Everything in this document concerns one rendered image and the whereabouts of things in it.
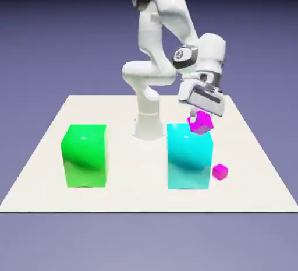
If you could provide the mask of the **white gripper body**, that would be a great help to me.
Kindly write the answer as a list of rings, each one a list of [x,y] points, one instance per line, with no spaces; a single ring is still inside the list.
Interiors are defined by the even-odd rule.
[[[219,117],[224,115],[225,97],[223,92],[217,87],[200,81],[183,81],[179,87],[178,101]]]

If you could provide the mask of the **large cyan box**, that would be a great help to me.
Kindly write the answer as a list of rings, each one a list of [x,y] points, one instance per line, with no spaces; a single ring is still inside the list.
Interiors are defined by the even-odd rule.
[[[209,188],[213,141],[210,133],[198,135],[187,123],[167,125],[168,189]]]

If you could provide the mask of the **large green box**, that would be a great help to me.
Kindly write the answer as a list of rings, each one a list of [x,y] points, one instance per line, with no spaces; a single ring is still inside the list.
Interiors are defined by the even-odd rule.
[[[71,124],[61,153],[69,188],[103,188],[108,178],[108,139],[105,124]]]

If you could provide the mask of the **small magenta cube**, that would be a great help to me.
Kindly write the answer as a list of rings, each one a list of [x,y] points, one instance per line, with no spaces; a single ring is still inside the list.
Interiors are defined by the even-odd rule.
[[[228,168],[223,164],[217,164],[212,169],[212,176],[221,181],[228,176]]]
[[[214,128],[209,113],[201,110],[197,111],[197,119],[195,123],[190,122],[190,117],[188,117],[187,121],[190,127],[190,131],[198,135],[204,135]]]

